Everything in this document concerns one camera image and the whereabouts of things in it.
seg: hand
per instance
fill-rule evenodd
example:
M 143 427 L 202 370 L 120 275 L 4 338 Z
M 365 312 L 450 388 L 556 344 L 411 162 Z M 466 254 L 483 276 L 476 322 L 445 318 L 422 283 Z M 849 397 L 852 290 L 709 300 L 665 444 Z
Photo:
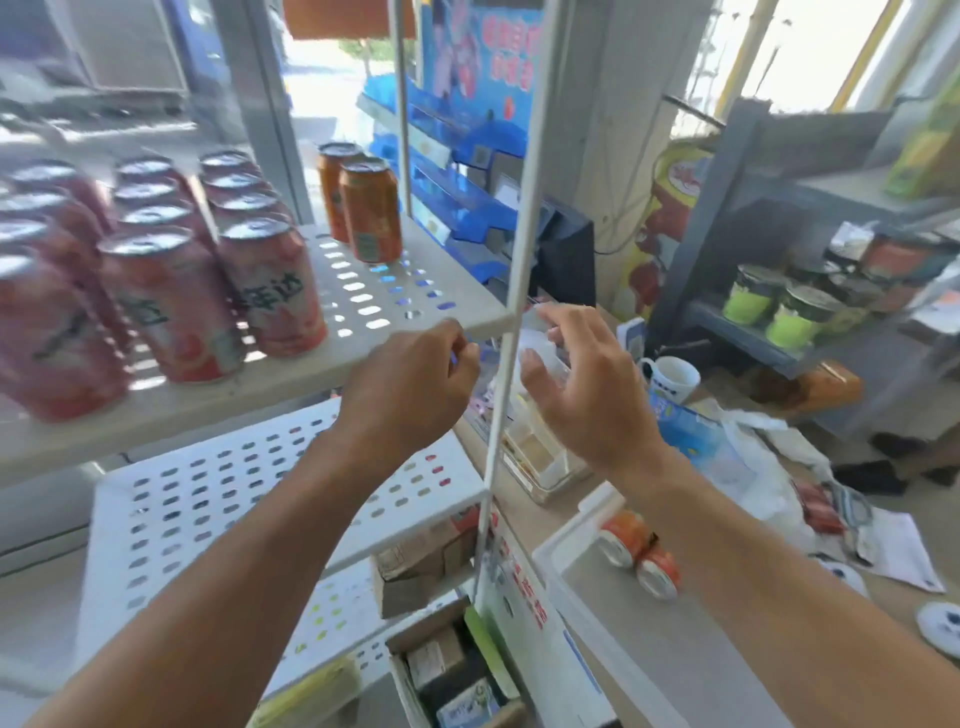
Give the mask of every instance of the hand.
M 395 333 L 354 367 L 331 429 L 342 447 L 395 470 L 456 424 L 479 375 L 480 348 L 453 319 Z
M 543 303 L 537 312 L 553 325 L 550 340 L 570 353 L 570 377 L 561 388 L 528 349 L 520 353 L 520 379 L 560 441 L 605 477 L 667 450 L 639 370 L 597 310 Z

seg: shelf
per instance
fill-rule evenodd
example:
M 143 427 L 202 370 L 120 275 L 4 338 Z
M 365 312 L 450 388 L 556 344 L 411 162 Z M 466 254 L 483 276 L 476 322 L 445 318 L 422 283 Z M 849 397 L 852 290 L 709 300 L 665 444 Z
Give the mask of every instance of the shelf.
M 248 354 L 246 367 L 215 384 L 173 385 L 136 363 L 136 382 L 111 409 L 63 425 L 8 412 L 0 422 L 5 482 L 46 473 L 154 442 L 186 429 L 344 382 L 350 368 L 399 330 L 429 328 L 455 317 L 468 335 L 486 339 L 510 323 L 507 309 L 407 216 L 405 255 L 391 265 L 358 262 L 349 248 L 304 228 L 329 335 L 317 349 L 288 359 Z
M 328 400 L 105 475 L 93 505 L 77 665 L 253 508 L 339 408 L 339 399 Z M 384 482 L 337 545 L 266 694 L 396 622 L 377 614 L 366 557 L 484 493 L 452 431 Z

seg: left hand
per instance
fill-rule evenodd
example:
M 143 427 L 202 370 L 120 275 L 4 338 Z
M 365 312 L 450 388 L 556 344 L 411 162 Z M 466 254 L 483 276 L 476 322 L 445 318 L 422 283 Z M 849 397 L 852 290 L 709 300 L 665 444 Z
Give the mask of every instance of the left hand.
M 480 348 L 455 320 L 395 333 L 350 373 L 331 434 L 396 469 L 456 424 L 479 376 Z

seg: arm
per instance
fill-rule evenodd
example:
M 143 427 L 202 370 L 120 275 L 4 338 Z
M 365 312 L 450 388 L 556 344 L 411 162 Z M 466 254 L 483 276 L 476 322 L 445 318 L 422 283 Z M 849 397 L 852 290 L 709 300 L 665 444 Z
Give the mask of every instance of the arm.
M 351 375 L 335 425 L 30 728 L 245 725 L 354 514 L 453 426 L 478 373 L 479 351 L 453 321 L 374 350 Z
M 545 305 L 572 371 L 533 352 L 524 386 L 564 444 L 607 477 L 797 728 L 946 726 L 960 675 L 903 627 L 713 488 L 660 438 L 639 374 L 594 309 Z

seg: cup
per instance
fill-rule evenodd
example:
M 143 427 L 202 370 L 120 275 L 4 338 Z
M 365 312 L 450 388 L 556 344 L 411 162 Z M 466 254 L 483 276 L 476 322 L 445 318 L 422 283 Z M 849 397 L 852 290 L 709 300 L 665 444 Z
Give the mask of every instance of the cup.
M 640 359 L 640 371 L 652 392 L 677 404 L 683 404 L 700 384 L 697 368 L 677 356 L 661 356 L 656 361 L 644 356 Z

